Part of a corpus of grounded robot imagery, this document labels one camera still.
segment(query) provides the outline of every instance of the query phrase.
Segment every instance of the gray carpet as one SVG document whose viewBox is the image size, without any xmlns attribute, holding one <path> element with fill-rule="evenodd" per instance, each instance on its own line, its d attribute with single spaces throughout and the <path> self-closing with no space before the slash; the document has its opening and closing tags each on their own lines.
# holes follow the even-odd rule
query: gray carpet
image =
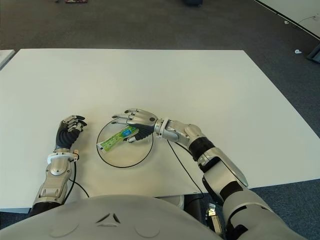
<svg viewBox="0 0 320 240">
<path fill-rule="evenodd" d="M 181 0 L 1 0 L 0 13 L 0 49 L 245 50 L 320 136 L 320 64 L 305 58 L 319 41 L 253 0 L 204 0 L 200 8 Z M 319 189 L 315 180 L 255 191 L 291 228 L 315 240 Z M 1 213 L 1 228 L 23 217 Z"/>
</svg>

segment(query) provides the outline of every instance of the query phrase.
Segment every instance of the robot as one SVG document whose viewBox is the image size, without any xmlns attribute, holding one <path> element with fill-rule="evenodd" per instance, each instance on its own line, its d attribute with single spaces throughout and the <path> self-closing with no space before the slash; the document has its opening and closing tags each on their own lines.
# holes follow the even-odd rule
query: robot
<svg viewBox="0 0 320 240">
<path fill-rule="evenodd" d="M 202 182 L 212 199 L 222 205 L 227 240 L 304 240 L 254 192 L 237 166 L 193 124 L 184 124 L 136 108 L 113 116 L 113 124 L 133 126 L 139 141 L 155 133 L 179 143 L 203 172 Z M 1 240 L 13 239 L 184 239 L 221 240 L 212 230 L 164 200 L 137 195 L 106 195 L 64 205 L 72 162 L 72 144 L 87 124 L 73 115 L 58 128 L 56 146 L 48 156 L 46 179 L 30 211 L 32 217 L 0 231 Z"/>
</svg>

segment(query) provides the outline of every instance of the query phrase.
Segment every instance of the black cable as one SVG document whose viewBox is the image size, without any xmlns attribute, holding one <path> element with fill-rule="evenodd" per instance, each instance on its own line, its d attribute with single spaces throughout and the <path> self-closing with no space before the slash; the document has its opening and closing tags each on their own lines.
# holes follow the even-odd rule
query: black cable
<svg viewBox="0 0 320 240">
<path fill-rule="evenodd" d="M 313 19 L 313 18 L 315 18 L 316 16 L 309 16 L 309 17 L 306 17 L 306 18 L 304 18 L 304 19 L 302 19 L 302 20 L 300 20 L 300 21 L 298 21 L 296 24 L 300 24 L 301 22 L 303 22 L 304 20 L 307 20 L 307 19 Z M 298 26 L 296 26 L 295 24 L 292 24 L 291 25 L 291 27 L 293 28 L 293 29 L 297 29 L 297 30 L 300 30 L 300 31 L 303 31 L 301 28 L 299 28 Z"/>
<path fill-rule="evenodd" d="M 185 166 L 182 164 L 182 162 L 180 161 L 178 155 L 176 154 L 174 148 L 171 146 L 170 142 L 167 140 L 171 150 L 173 151 L 174 155 L 176 156 L 176 159 L 178 159 L 179 163 L 181 164 L 181 166 L 183 167 L 183 169 L 185 170 L 186 174 L 188 174 L 189 178 L 191 179 L 191 181 L 194 183 L 194 185 L 199 189 L 201 196 L 200 197 L 196 197 L 194 199 L 192 199 L 191 201 L 189 201 L 187 204 L 184 205 L 184 208 L 186 209 L 193 201 L 198 200 L 198 199 L 203 199 L 205 197 L 204 193 L 202 192 L 202 190 L 200 189 L 200 187 L 196 184 L 196 182 L 194 181 L 194 179 L 191 177 L 191 175 L 189 174 L 189 172 L 187 171 L 187 169 L 185 168 Z"/>
<path fill-rule="evenodd" d="M 189 150 L 188 150 L 186 147 L 182 146 L 180 143 L 177 143 L 177 142 L 175 142 L 175 144 L 177 144 L 180 148 L 182 148 L 182 149 L 186 150 L 186 151 L 187 151 L 187 153 L 188 153 L 188 154 L 190 154 L 190 155 L 192 156 L 191 152 L 189 152 Z"/>
<path fill-rule="evenodd" d="M 84 187 L 80 185 L 80 183 L 77 183 L 76 181 L 74 181 L 74 183 L 77 184 L 77 185 L 84 191 L 85 195 L 86 195 L 88 198 L 90 198 L 89 194 L 88 194 L 87 191 L 84 189 Z"/>
<path fill-rule="evenodd" d="M 77 165 L 76 165 L 76 162 L 74 161 L 73 162 L 73 165 L 74 165 L 74 175 L 73 175 L 73 181 L 72 181 L 72 185 L 70 187 L 70 190 L 68 191 L 67 195 L 65 196 L 65 198 L 63 199 L 62 201 L 62 205 L 65 204 L 65 202 L 67 201 L 72 189 L 74 188 L 74 185 L 75 185 L 75 182 L 76 182 L 76 176 L 77 176 Z"/>
</svg>

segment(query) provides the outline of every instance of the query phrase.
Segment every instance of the toothpaste tube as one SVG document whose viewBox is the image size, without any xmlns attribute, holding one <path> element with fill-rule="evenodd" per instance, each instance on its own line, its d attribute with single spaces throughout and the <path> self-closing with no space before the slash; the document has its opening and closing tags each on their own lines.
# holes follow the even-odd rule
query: toothpaste tube
<svg viewBox="0 0 320 240">
<path fill-rule="evenodd" d="M 112 137 L 110 137 L 108 140 L 102 141 L 97 143 L 96 145 L 100 150 L 103 150 L 105 152 L 108 152 L 113 146 L 115 146 L 117 143 L 122 142 L 125 138 L 128 136 L 135 134 L 138 131 L 137 128 L 134 126 L 127 126 L 122 131 L 116 133 Z"/>
</svg>

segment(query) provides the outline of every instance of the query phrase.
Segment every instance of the black circle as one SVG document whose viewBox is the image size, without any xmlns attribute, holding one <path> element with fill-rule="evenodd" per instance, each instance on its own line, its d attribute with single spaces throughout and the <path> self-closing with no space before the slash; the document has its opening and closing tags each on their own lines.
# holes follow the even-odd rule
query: black circle
<svg viewBox="0 0 320 240">
<path fill-rule="evenodd" d="M 98 139 L 99 139 L 99 136 L 100 136 L 100 134 L 102 133 L 102 131 L 105 129 L 105 127 L 106 127 L 108 124 L 112 124 L 112 121 L 114 121 L 114 120 L 111 120 L 110 122 L 108 122 L 108 123 L 101 129 L 101 131 L 100 131 L 99 134 L 98 134 L 98 137 L 96 138 L 96 143 L 98 143 Z M 131 167 L 133 167 L 133 166 L 135 166 L 135 165 L 138 165 L 139 163 L 141 163 L 143 160 L 145 160 L 145 159 L 149 156 L 149 154 L 150 154 L 150 152 L 151 152 L 151 150 L 152 150 L 152 148 L 153 148 L 153 146 L 154 146 L 154 134 L 152 133 L 151 135 L 152 135 L 152 142 L 151 142 L 151 147 L 150 147 L 149 152 L 145 155 L 145 157 L 144 157 L 141 161 L 139 161 L 139 162 L 137 162 L 136 164 L 131 165 L 131 166 L 115 166 L 115 165 L 112 165 L 112 164 L 110 164 L 109 162 L 106 162 L 106 161 L 104 160 L 104 158 L 100 155 L 98 145 L 96 146 L 96 151 L 97 151 L 99 157 L 101 158 L 101 160 L 104 161 L 106 164 L 112 166 L 112 167 L 119 168 L 119 169 L 131 168 Z"/>
</svg>

